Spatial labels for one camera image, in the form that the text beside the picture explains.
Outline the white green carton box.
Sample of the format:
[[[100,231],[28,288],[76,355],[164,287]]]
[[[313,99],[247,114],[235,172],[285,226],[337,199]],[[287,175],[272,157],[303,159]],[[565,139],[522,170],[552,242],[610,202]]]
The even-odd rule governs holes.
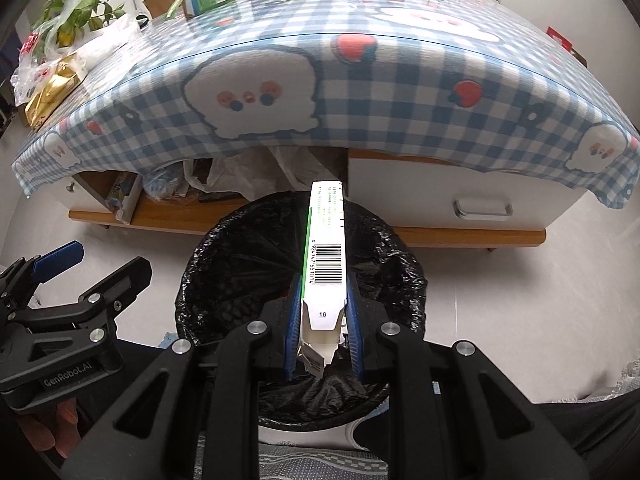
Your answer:
[[[318,378],[340,345],[346,302],[343,185],[316,181],[308,207],[298,354]]]

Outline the black lined trash bin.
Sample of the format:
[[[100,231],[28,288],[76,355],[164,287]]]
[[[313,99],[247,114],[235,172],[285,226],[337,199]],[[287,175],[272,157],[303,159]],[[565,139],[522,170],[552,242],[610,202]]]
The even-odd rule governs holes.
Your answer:
[[[175,302],[180,337],[197,346],[221,341],[258,318],[264,304],[288,294],[303,269],[308,205],[306,192],[271,194],[228,214],[202,238]],[[347,267],[360,295],[423,334],[427,280],[405,242],[353,202],[345,205],[345,236]],[[325,430],[366,416],[387,397],[387,385],[358,382],[341,348],[322,378],[298,364],[285,382],[261,382],[258,419],[277,430]]]

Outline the gold snack bag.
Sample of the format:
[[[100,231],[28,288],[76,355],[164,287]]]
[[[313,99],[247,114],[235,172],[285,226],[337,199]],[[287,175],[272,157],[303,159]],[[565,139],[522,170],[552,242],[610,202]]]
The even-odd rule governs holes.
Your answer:
[[[39,130],[87,74],[86,62],[77,53],[66,55],[48,67],[25,107],[29,127]]]

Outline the white plastic bag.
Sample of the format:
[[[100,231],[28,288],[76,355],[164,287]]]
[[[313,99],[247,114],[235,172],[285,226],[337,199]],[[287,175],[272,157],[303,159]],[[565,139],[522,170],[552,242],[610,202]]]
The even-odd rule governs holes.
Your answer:
[[[25,40],[18,55],[18,66],[11,76],[14,98],[18,105],[26,104],[39,91],[63,58],[78,54],[86,72],[126,44],[142,38],[138,22],[128,13],[105,28],[83,30],[70,47],[55,43],[59,18],[38,26]]]

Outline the blue checked tablecloth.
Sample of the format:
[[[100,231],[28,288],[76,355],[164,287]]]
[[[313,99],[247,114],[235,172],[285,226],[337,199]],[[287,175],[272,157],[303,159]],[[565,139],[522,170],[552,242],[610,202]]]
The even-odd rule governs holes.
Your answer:
[[[234,0],[142,32],[92,70],[12,168],[26,194],[258,146],[505,171],[626,205],[639,136],[592,73],[488,0]]]

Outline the large leafy plant left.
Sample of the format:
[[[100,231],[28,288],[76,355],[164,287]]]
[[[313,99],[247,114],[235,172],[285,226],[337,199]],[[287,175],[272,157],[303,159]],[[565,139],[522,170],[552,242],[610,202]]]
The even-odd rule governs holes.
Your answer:
[[[68,49],[87,32],[104,29],[125,13],[122,3],[114,6],[111,0],[47,0],[29,38],[34,48]]]

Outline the person's black trouser leg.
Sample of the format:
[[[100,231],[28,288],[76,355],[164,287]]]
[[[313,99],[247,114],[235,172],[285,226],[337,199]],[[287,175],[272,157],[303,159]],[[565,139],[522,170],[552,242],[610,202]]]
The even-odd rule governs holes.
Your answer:
[[[80,432],[85,434],[132,382],[163,352],[117,341],[124,359],[120,372],[78,399]],[[639,477],[639,391],[585,403],[539,404],[538,410],[584,460],[593,479]],[[263,479],[385,479],[388,403],[356,422],[325,431],[287,434],[260,430]]]

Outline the colourful boxes on floor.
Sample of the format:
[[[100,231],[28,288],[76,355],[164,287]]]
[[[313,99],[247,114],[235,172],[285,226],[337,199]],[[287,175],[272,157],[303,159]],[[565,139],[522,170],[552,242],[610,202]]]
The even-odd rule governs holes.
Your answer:
[[[574,46],[570,42],[570,40],[568,40],[564,36],[562,36],[557,30],[555,30],[554,28],[549,26],[547,28],[547,30],[546,30],[546,34],[552,40],[554,40],[557,44],[559,44],[563,49],[567,50],[567,52],[570,52],[570,54],[573,55],[574,58],[576,58],[576,60],[580,64],[582,64],[585,67],[588,66],[587,60],[574,48]]]

